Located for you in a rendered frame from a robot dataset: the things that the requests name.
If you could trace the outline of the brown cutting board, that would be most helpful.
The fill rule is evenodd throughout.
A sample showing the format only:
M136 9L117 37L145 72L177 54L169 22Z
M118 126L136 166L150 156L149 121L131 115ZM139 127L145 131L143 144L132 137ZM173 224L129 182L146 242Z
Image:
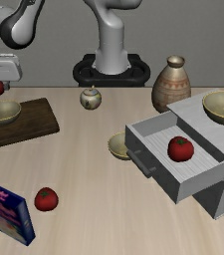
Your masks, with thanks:
M18 118L0 125L0 146L58 132L57 119L46 98L24 102Z

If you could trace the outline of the porcelain bowl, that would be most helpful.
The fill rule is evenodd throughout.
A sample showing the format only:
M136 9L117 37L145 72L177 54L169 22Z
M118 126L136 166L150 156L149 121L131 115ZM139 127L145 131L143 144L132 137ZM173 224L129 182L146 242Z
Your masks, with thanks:
M111 136L108 141L108 148L111 154L121 160L129 160L127 147L125 146L125 132L121 131Z
M0 125L14 122L21 114L21 105L15 101L0 101Z
M224 91L206 94L202 99L202 106L208 118L224 126Z

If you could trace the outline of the blue carton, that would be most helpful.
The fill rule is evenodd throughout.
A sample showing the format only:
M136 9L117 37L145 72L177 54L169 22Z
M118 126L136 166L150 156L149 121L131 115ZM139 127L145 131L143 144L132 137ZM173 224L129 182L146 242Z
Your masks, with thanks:
M36 237L26 200L1 186L0 231L25 246Z

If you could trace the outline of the brown ceramic vase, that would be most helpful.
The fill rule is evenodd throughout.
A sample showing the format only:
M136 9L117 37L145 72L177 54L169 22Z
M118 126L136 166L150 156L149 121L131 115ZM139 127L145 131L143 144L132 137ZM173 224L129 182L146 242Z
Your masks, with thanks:
M191 96L191 87L184 70L185 59L172 55L166 59L167 65L155 80L151 91L151 102L159 112L168 111L168 105Z

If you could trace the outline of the grey cabinet drawer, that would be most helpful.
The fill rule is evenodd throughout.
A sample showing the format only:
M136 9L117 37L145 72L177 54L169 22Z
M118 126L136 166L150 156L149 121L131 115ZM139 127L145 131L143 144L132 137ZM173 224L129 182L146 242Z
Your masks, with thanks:
M189 160L175 162L168 156L175 136L192 142ZM126 125L125 146L140 171L153 177L175 203L224 179L224 154L173 112Z

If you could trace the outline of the small cream teapot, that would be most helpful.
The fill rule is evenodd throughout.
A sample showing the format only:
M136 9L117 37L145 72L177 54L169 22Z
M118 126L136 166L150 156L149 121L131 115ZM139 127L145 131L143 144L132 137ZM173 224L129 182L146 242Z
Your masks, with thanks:
M80 103L86 110L93 111L101 105L102 95L95 86L91 86L81 92Z

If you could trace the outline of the grey cabinet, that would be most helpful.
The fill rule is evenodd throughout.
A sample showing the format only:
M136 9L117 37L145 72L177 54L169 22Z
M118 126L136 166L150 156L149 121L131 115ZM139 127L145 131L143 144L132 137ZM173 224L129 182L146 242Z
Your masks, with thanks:
M211 92L170 104L168 108L182 120L182 126L190 131L190 136L199 145L224 160L224 126L208 118L202 106L203 97ZM223 216L224 179L197 192L194 194L194 198L214 219Z

